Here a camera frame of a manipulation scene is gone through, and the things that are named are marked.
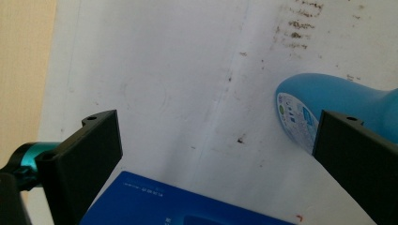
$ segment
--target red mark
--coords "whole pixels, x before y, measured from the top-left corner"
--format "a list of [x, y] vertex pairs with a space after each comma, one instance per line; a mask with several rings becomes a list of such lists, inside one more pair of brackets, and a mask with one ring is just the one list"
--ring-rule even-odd
[[300, 222], [302, 222], [302, 220], [304, 219], [304, 217], [302, 215], [296, 215], [296, 218], [299, 218]]

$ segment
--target blue box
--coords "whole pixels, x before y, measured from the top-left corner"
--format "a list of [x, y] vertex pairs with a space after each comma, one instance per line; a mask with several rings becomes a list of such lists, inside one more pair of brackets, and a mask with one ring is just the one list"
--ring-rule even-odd
[[122, 172], [81, 225], [287, 225], [279, 219]]

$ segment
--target black bracket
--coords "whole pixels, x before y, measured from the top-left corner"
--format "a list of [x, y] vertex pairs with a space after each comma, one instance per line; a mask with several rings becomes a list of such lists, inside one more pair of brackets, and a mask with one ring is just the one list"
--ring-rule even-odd
[[0, 170], [0, 196], [9, 199], [0, 202], [0, 224], [30, 224], [19, 191], [37, 184], [44, 188], [54, 224], [79, 223], [123, 155], [116, 111], [93, 114], [82, 123], [55, 149], [35, 157], [37, 174], [21, 167], [31, 143], [11, 156]]
[[398, 145], [362, 124], [323, 111], [314, 157], [377, 224], [398, 224]]

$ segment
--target paper sheet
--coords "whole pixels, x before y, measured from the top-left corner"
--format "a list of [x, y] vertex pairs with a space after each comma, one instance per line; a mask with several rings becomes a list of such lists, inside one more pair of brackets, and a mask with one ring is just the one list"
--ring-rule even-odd
[[[374, 224], [291, 142], [274, 91], [300, 72], [398, 85], [398, 2], [58, 1], [39, 138], [117, 109], [130, 171], [300, 224]], [[37, 224], [51, 222], [29, 202]]]

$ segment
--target beige wall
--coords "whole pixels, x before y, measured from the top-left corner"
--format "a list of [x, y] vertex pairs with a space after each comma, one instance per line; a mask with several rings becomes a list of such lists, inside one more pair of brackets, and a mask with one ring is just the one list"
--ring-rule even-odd
[[0, 0], [0, 168], [38, 136], [55, 0]]

